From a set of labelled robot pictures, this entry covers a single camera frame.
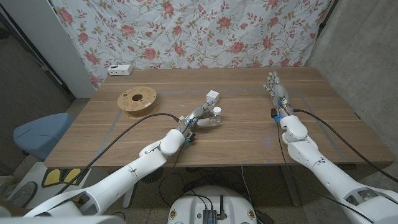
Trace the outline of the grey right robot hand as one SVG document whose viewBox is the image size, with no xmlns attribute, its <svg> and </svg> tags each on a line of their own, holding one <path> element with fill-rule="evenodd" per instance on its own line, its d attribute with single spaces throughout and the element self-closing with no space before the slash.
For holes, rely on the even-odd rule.
<svg viewBox="0 0 398 224">
<path fill-rule="evenodd" d="M 264 89 L 270 94 L 274 108 L 271 109 L 271 117 L 282 119 L 294 114 L 290 105 L 290 98 L 287 89 L 281 84 L 279 74 L 276 71 L 269 72 L 267 83 L 263 84 Z"/>
</svg>

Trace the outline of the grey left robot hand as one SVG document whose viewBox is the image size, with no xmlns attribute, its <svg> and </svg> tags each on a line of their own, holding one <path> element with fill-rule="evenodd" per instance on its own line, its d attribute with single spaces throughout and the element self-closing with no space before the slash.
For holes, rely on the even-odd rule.
<svg viewBox="0 0 398 224">
<path fill-rule="evenodd" d="M 183 134 L 185 139 L 190 138 L 193 134 L 191 129 L 195 126 L 203 127 L 221 123 L 220 115 L 215 115 L 210 105 L 210 103 L 205 103 L 180 120 L 180 124 L 176 129 Z"/>
</svg>

